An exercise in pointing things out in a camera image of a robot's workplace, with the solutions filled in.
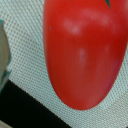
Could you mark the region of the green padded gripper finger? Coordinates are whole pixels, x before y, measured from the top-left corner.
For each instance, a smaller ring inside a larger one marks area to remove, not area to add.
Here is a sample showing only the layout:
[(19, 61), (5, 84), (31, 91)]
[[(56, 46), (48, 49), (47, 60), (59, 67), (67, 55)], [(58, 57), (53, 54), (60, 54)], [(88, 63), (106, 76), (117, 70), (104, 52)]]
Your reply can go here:
[(4, 30), (4, 21), (0, 19), (0, 92), (8, 81), (10, 72), (7, 70), (11, 61), (11, 52)]

